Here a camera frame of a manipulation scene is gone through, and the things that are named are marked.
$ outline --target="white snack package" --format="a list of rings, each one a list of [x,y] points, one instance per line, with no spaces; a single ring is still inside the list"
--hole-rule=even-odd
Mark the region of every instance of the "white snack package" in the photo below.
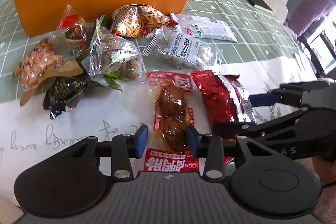
[[[154,54],[160,59],[172,60],[177,65],[185,65],[194,69],[208,69],[210,66],[220,66],[221,52],[210,44],[187,34],[178,32],[172,27],[162,27],[155,32],[143,55]]]
[[[230,40],[237,42],[236,36],[225,21],[208,17],[179,15],[170,13],[178,23],[175,28],[192,37]]]

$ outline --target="black snack wrapper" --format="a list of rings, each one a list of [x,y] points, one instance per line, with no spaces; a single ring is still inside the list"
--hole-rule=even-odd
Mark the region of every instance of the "black snack wrapper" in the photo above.
[[[74,110],[90,82],[86,72],[74,77],[57,77],[42,104],[44,110],[50,110],[50,119]]]

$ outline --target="metal screw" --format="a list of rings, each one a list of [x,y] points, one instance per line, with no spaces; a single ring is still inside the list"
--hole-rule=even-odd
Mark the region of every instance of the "metal screw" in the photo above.
[[[211,179],[219,179],[223,176],[223,173],[218,170],[210,170],[206,172],[206,176]]]
[[[167,180],[170,180],[170,179],[174,178],[174,176],[173,176],[172,174],[169,174],[169,175],[166,175],[165,178],[166,178]]]
[[[114,172],[114,176],[118,179],[125,179],[128,178],[131,175],[131,173],[127,170],[117,170]]]

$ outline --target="green grid mat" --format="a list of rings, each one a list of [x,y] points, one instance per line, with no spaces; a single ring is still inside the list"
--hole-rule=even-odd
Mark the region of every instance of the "green grid mat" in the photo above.
[[[223,63],[270,60],[279,56],[293,58],[297,46],[280,21],[267,12],[254,9],[246,0],[188,0],[183,14],[224,20],[236,34],[238,42],[202,39],[222,50]],[[19,99],[24,92],[18,77],[12,72],[23,56],[49,33],[27,37],[13,0],[0,0],[0,103]],[[139,51],[148,38],[130,39]],[[142,59],[143,71],[183,69],[172,62],[151,56]],[[46,92],[53,79],[40,85],[37,93]]]

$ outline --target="braised chicken leg package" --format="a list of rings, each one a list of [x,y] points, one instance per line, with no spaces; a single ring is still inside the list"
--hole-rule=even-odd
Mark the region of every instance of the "braised chicken leg package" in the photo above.
[[[147,149],[143,170],[161,172],[199,171],[199,160],[191,156],[185,130],[194,125],[188,105],[191,76],[182,73],[147,72],[155,105],[152,145]]]

